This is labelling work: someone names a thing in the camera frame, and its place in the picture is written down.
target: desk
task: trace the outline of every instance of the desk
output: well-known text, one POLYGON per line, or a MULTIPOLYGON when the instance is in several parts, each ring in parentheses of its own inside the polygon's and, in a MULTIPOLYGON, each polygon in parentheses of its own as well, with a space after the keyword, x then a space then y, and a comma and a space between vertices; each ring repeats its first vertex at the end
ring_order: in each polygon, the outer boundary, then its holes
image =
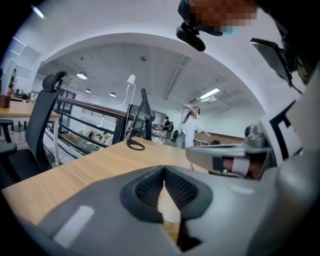
POLYGON ((34 103, 35 99, 24 99, 24 98, 17 98, 17 97, 10 97, 10 100, 20 101, 20 102, 31 102, 34 103))
MULTIPOLYGON (((31 117, 34 109, 34 104, 26 102, 11 101, 9 108, 0 108, 0 119, 10 119, 14 122, 27 122, 31 117)), ((49 121, 53 121, 53 143, 54 143, 54 157, 57 166, 60 165, 58 153, 58 125, 60 115, 52 112, 49 121)))
MULTIPOLYGON (((144 151, 132 150, 122 141, 7 187, 2 193, 16 215, 37 225, 53 208, 95 181, 157 165, 190 167, 185 150, 134 139, 145 145, 144 151)), ((173 239, 178 237, 179 225, 164 225, 173 239)))

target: person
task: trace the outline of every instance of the person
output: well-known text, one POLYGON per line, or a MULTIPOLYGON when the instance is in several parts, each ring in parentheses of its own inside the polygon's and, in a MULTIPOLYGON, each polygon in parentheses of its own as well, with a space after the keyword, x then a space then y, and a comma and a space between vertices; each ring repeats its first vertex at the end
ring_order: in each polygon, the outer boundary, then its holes
POLYGON ((165 123, 164 126, 162 128, 162 136, 166 137, 166 132, 168 131, 169 125, 170 125, 170 121, 169 121, 169 116, 165 117, 165 123))
POLYGON ((4 73, 4 70, 0 68, 0 92, 1 92, 1 87, 2 87, 2 75, 4 73))
POLYGON ((165 139, 167 141, 169 141, 171 139, 173 130, 174 130, 174 123, 170 122, 169 127, 168 127, 168 131, 166 132, 166 135, 165 135, 165 139))
POLYGON ((181 133, 175 141, 178 149, 187 149, 194 146, 195 130, 198 133, 204 133, 209 138, 211 137, 199 123, 200 108, 198 106, 192 108, 184 103, 181 111, 181 133))
POLYGON ((17 83, 17 69, 15 68, 13 70, 13 73, 12 73, 12 76, 11 76, 11 79, 10 79, 10 83, 9 83, 9 89, 15 89, 15 85, 17 83))

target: ceiling beam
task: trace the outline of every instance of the ceiling beam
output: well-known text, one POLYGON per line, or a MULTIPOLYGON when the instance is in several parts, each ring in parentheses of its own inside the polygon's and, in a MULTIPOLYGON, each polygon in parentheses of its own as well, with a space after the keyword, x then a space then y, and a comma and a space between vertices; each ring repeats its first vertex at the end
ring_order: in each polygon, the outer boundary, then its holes
POLYGON ((187 67, 187 65, 189 64, 189 61, 191 60, 190 57, 187 57, 187 56, 182 56, 179 64, 178 64, 178 67, 176 68, 175 72, 174 72, 174 75, 171 79, 171 82, 169 84, 169 87, 165 93, 165 97, 164 97, 164 100, 168 100, 168 98, 170 97, 171 93, 173 92, 173 90, 175 89, 175 87, 179 84, 178 81, 181 81, 182 80, 182 77, 184 77, 184 75, 182 76, 183 73, 185 73, 185 68, 187 67))
POLYGON ((149 45, 149 57, 151 63, 149 65, 150 87, 154 92, 156 87, 156 47, 149 45))
POLYGON ((192 68, 188 68, 187 66, 181 66, 181 65, 176 64, 176 63, 173 63, 173 62, 171 62, 171 61, 166 61, 166 62, 169 63, 169 64, 171 64, 171 65, 174 65, 174 66, 176 66, 176 67, 181 67, 181 68, 183 68, 184 70, 189 71, 189 72, 197 75, 198 77, 207 80, 208 82, 216 85, 217 87, 218 87, 218 86, 221 86, 221 85, 223 85, 223 84, 226 83, 226 82, 223 82, 223 83, 221 83, 221 84, 217 84, 216 81, 214 81, 214 80, 212 80, 212 79, 210 79, 210 78, 208 78, 208 77, 206 77, 206 76, 200 75, 199 73, 197 73, 196 71, 194 71, 192 68))

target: woman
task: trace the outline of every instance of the woman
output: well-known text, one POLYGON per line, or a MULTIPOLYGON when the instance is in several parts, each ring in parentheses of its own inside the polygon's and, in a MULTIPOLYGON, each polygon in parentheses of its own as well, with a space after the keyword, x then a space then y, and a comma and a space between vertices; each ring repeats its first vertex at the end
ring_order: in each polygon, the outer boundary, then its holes
POLYGON ((168 127, 168 131, 166 132, 166 135, 165 135, 165 139, 167 141, 171 140, 173 130, 174 130, 174 123, 170 122, 169 127, 168 127))
POLYGON ((195 130, 198 133, 204 133, 209 138, 211 137, 199 124, 199 115, 200 108, 198 106, 192 108, 186 103, 182 105, 181 133, 175 141, 178 149, 187 149, 194 146, 195 130))

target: metal railing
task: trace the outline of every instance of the metal railing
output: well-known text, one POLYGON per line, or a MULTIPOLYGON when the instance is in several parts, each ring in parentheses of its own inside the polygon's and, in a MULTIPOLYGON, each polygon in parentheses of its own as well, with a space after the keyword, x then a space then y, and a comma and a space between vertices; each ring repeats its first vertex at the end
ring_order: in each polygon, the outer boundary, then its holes
MULTIPOLYGON (((126 121, 127 120, 133 121, 135 119, 135 116, 133 114, 128 115, 126 112, 122 112, 112 108, 107 108, 107 107, 91 104, 88 102, 83 102, 83 101, 65 98, 61 96, 58 97, 56 106, 57 107, 54 108, 53 111, 61 115, 59 119, 59 128, 58 128, 58 139, 59 139, 58 146, 74 159, 79 158, 77 155, 80 155, 80 156, 88 155, 93 151, 99 150, 101 148, 106 148, 108 147, 108 145, 106 145, 101 141, 97 141, 92 137, 86 136, 87 133, 81 134, 80 132, 70 128, 68 125, 63 123, 64 116, 67 117, 68 119, 72 119, 72 120, 75 120, 76 122, 92 127, 94 130, 100 131, 101 133, 99 136, 101 137, 102 135, 105 135, 105 134, 111 134, 111 137, 113 136, 112 145, 124 140, 125 132, 126 132, 126 121), (64 109, 61 109, 62 105, 68 106, 68 110, 65 111, 64 109), (87 115, 91 115, 93 117, 99 117, 101 119, 104 118, 105 120, 115 122, 114 131, 104 127, 99 127, 93 123, 90 123, 88 121, 72 116, 70 110, 72 109, 73 106, 82 108, 82 112, 87 115), (69 139, 67 138, 66 134, 63 134, 63 132, 66 132, 68 135, 72 134, 75 136, 75 138, 81 139, 81 141, 78 141, 78 142, 71 141, 70 138, 69 139), (70 150, 68 150, 68 147, 73 148, 75 152, 73 153, 70 152, 70 150)), ((50 126, 50 123, 48 123, 45 133, 48 135, 50 139, 53 140, 54 131, 53 131, 53 127, 50 126)))

